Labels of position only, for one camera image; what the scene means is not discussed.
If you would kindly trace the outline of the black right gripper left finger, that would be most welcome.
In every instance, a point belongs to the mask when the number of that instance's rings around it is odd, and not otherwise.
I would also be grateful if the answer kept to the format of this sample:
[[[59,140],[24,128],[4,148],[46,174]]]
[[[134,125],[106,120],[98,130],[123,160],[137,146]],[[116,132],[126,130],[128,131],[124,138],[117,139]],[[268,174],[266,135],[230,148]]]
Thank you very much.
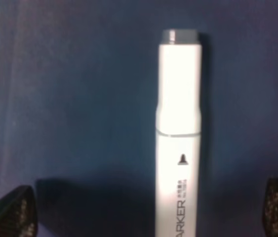
[[[21,185],[0,198],[0,237],[36,237],[38,214],[32,186]]]

